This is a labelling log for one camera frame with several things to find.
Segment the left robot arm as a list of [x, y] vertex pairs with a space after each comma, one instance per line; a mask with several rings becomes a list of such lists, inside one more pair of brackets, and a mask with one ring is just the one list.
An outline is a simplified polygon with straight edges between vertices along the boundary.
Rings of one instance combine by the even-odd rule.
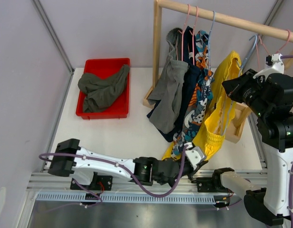
[[121, 159], [92, 152], [79, 145], [79, 139], [68, 139], [57, 144], [49, 167], [49, 174], [60, 177], [72, 177], [85, 189], [97, 186], [95, 173], [139, 181], [141, 185], [152, 186], [153, 182], [172, 187], [178, 177], [192, 176], [205, 164], [206, 155], [198, 146], [186, 144], [184, 159], [153, 157]]

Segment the yellow shorts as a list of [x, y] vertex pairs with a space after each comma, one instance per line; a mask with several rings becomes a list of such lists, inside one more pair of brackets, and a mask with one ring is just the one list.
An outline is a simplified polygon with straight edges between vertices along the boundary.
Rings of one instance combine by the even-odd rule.
[[[214, 80], [211, 83], [213, 99], [206, 108], [204, 121], [197, 135], [191, 141], [194, 145], [200, 147], [206, 155], [206, 160], [211, 159], [221, 149], [225, 140], [225, 135], [222, 136], [220, 133], [221, 128], [224, 129], [226, 121], [228, 121], [227, 123], [229, 126], [231, 121], [235, 118], [235, 102], [233, 103], [229, 119], [226, 117], [231, 99], [227, 97], [222, 83], [228, 79], [235, 79], [238, 77], [239, 67], [236, 61], [241, 64], [239, 54], [235, 51], [231, 51], [213, 73]], [[163, 159], [172, 158], [170, 155], [172, 147], [173, 142], [163, 155]]]

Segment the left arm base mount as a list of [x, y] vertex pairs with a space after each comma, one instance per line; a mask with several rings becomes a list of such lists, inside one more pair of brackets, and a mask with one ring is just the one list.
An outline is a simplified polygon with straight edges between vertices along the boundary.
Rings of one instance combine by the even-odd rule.
[[81, 186], [86, 188], [87, 190], [111, 191], [112, 184], [112, 176], [98, 175], [97, 173], [94, 173], [91, 183], [89, 185], [81, 184]]

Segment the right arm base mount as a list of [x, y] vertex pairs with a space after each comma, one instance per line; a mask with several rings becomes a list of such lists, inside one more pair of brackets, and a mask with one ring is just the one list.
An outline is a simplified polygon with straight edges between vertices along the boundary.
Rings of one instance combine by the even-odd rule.
[[213, 177], [199, 177], [191, 181], [197, 186], [200, 193], [233, 193], [230, 189], [224, 187], [219, 179]]

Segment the olive green shorts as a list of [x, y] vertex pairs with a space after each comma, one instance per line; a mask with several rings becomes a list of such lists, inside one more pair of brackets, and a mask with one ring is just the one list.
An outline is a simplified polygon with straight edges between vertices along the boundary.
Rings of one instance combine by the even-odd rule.
[[108, 109], [125, 90], [129, 71], [129, 65], [124, 64], [118, 72], [104, 79], [84, 73], [78, 81], [79, 90], [86, 95], [83, 112], [100, 113]]

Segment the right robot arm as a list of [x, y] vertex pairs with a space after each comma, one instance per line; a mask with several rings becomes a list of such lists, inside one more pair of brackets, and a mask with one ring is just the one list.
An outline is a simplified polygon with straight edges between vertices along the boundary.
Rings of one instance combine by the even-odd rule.
[[267, 160], [267, 185], [259, 187], [231, 168], [214, 171], [212, 188], [240, 197], [248, 214], [267, 226], [290, 221], [293, 227], [293, 77], [248, 70], [222, 83], [227, 96], [257, 116]]

